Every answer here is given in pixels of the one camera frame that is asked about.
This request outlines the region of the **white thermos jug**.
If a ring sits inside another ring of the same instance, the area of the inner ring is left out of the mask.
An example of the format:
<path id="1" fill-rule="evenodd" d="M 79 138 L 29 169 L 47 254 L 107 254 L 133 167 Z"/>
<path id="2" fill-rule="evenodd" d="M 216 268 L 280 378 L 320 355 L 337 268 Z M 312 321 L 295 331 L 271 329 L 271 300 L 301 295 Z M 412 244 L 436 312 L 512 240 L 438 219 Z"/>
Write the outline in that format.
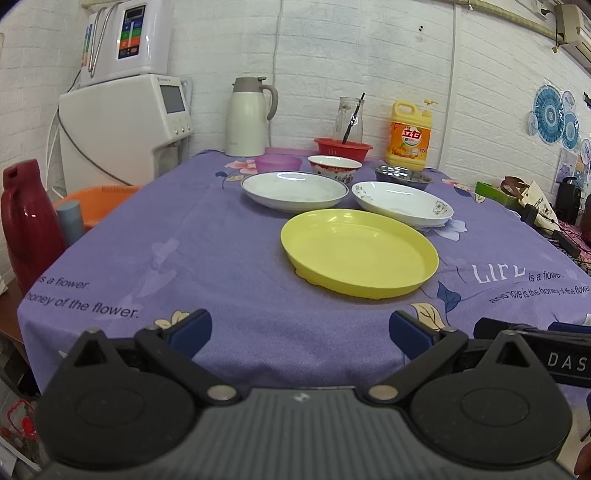
<path id="1" fill-rule="evenodd" d="M 225 120 L 224 153 L 257 157 L 266 151 L 267 127 L 279 107 L 279 94 L 266 77 L 238 77 L 232 84 Z"/>

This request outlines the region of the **purple plastic bowl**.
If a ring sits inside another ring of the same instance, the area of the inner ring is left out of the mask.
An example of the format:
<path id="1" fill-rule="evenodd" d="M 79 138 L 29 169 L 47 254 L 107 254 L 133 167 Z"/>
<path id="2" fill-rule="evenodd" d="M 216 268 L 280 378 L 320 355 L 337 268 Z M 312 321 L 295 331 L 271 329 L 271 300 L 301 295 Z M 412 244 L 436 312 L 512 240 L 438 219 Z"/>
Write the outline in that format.
<path id="1" fill-rule="evenodd" d="M 297 172 L 301 169 L 301 158 L 293 155 L 264 154 L 254 160 L 257 173 Z"/>

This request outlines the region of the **white plate with floral print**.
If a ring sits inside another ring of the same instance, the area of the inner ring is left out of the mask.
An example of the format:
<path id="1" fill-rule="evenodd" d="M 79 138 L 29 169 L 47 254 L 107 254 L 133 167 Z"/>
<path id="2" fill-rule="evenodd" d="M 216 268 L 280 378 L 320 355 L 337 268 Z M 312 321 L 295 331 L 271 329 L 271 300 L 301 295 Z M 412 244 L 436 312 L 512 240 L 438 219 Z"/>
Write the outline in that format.
<path id="1" fill-rule="evenodd" d="M 454 216 L 454 209 L 446 201 L 413 187 L 363 181 L 353 185 L 351 192 L 366 211 L 416 229 L 443 227 Z"/>

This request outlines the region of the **grey cylinder cup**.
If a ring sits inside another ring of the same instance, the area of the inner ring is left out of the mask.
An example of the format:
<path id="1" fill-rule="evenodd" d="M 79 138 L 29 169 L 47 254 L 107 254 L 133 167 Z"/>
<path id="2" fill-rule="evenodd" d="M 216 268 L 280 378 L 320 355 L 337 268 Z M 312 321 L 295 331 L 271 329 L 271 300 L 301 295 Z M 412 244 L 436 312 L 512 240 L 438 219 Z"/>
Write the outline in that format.
<path id="1" fill-rule="evenodd" d="M 55 207 L 66 245 L 72 246 L 85 234 L 80 202 L 68 200 Z"/>

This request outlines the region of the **red plastic basket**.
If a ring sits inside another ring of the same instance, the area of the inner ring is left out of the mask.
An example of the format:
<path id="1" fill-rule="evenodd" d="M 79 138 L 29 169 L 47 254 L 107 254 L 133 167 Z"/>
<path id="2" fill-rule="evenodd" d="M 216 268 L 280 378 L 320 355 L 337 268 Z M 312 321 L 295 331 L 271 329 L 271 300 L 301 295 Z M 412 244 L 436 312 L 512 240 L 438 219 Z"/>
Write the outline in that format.
<path id="1" fill-rule="evenodd" d="M 341 140 L 334 140 L 332 138 L 315 138 L 315 143 L 318 145 L 318 152 L 321 155 L 338 156 L 348 158 L 363 163 L 368 153 L 373 147 L 369 144 L 358 142 L 342 143 Z"/>

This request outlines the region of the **green box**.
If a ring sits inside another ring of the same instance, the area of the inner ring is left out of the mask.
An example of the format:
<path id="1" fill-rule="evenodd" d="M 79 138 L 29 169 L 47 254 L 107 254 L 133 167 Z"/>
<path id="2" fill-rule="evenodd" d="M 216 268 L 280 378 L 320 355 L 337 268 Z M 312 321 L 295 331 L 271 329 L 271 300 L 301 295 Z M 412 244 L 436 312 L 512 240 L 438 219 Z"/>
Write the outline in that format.
<path id="1" fill-rule="evenodd" d="M 517 197 L 488 183 L 478 182 L 476 184 L 476 193 L 486 199 L 496 201 L 509 210 L 519 211 L 522 208 Z"/>

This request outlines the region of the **red patterned ceramic bowl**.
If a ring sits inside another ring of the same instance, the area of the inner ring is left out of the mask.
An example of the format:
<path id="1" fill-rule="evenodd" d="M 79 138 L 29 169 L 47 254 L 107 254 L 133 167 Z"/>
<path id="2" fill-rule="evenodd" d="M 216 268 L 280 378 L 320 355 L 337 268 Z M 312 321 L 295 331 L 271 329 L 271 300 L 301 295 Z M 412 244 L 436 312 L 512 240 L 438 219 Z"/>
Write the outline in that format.
<path id="1" fill-rule="evenodd" d="M 363 164 L 349 158 L 330 155 L 308 156 L 312 172 L 349 185 Z"/>

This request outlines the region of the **yellow plastic plate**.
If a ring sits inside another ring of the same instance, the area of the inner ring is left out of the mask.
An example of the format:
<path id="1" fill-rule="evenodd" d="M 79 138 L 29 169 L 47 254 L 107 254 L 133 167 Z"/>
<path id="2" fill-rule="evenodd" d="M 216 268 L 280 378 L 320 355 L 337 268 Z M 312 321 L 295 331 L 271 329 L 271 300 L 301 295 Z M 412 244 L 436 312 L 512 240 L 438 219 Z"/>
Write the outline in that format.
<path id="1" fill-rule="evenodd" d="M 439 254 L 404 223 L 353 209 L 291 218 L 280 242 L 297 275 L 346 296 L 383 300 L 414 292 L 439 269 Z"/>

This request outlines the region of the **purple floral tablecloth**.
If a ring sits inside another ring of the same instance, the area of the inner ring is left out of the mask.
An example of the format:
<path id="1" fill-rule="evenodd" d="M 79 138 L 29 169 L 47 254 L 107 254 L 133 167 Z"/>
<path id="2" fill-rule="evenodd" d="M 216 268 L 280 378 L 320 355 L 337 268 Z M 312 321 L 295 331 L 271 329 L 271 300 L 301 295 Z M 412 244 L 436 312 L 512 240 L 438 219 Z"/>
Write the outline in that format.
<path id="1" fill-rule="evenodd" d="M 252 202 L 237 173 L 221 152 L 195 155 L 112 211 L 38 279 L 18 320 L 40 387 L 88 328 L 128 338 L 201 308 L 212 336 L 195 360 L 242 388 L 387 376 L 405 362 L 389 337 L 396 310 L 465 332 L 483 317 L 539 328 L 590 318 L 585 271 L 515 213 L 437 170 L 428 190 L 455 212 L 450 225 L 427 232 L 438 273 L 381 302 L 298 277 L 280 245 L 287 215 Z"/>

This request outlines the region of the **orange plastic stool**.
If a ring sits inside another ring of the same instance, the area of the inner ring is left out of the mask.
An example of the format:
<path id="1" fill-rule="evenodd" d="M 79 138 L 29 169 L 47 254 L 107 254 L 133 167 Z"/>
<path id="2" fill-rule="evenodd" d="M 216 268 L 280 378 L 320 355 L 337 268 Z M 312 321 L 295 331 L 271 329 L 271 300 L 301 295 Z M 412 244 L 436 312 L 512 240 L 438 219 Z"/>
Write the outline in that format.
<path id="1" fill-rule="evenodd" d="M 139 190 L 139 186 L 96 186 L 72 193 L 53 206 L 78 201 L 85 230 L 89 231 Z"/>

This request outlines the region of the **plain white ceramic plate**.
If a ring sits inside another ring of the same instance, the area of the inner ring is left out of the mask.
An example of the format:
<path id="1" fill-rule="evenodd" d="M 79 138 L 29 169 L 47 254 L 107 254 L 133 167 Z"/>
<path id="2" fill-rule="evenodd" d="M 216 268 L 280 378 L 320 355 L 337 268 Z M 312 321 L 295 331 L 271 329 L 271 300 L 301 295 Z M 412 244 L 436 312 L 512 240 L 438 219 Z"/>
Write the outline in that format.
<path id="1" fill-rule="evenodd" d="M 243 179 L 240 186 L 259 205 L 284 213 L 332 208 L 349 194 L 342 182 L 302 172 L 256 174 Z"/>

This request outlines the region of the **black stirring stick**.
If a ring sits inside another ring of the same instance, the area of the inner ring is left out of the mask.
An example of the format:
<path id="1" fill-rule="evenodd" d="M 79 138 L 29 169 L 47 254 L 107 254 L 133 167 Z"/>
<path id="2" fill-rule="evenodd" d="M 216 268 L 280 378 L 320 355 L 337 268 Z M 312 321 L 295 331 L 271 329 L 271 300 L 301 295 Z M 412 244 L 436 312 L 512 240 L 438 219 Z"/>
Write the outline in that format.
<path id="1" fill-rule="evenodd" d="M 346 132 L 344 134 L 344 137 L 342 137 L 342 144 L 346 144 L 346 141 L 348 141 L 349 136 L 351 135 L 351 131 L 353 130 L 353 126 L 355 126 L 356 123 L 358 123 L 360 108 L 363 106 L 363 102 L 365 101 L 365 96 L 366 96 L 366 93 L 363 92 L 360 99 L 358 100 L 358 102 L 356 102 L 356 109 L 353 112 L 351 120 L 349 120 L 348 127 L 346 127 Z"/>

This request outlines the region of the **red thermos flask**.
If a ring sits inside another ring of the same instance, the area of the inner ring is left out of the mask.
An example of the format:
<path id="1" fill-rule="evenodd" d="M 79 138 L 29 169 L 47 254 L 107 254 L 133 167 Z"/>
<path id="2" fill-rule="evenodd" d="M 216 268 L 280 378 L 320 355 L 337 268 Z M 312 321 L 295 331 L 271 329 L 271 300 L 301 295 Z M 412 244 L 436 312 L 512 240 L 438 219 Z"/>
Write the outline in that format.
<path id="1" fill-rule="evenodd" d="M 19 162 L 3 171 L 1 220 L 10 264 L 25 294 L 66 250 L 36 160 Z"/>

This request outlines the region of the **white water dispenser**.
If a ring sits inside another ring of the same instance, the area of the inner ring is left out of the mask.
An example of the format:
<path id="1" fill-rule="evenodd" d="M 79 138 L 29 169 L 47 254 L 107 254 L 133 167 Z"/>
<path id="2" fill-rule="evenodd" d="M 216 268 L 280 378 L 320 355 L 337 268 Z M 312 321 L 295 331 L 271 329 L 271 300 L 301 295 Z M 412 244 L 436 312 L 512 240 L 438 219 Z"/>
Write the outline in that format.
<path id="1" fill-rule="evenodd" d="M 188 78 L 144 74 L 60 96 L 61 164 L 69 194 L 143 186 L 183 161 L 193 134 Z"/>

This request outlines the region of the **yellow dish soap bottle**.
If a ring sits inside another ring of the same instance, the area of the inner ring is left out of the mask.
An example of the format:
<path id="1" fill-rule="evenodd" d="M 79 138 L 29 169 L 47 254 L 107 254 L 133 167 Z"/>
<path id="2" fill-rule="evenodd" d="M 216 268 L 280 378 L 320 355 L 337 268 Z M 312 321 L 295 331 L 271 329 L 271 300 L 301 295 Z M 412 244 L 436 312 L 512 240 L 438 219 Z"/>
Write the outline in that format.
<path id="1" fill-rule="evenodd" d="M 397 100 L 393 104 L 390 140 L 386 151 L 389 165 L 412 171 L 422 171 L 427 165 L 433 128 L 431 106 L 436 101 L 426 99 L 425 107 Z"/>

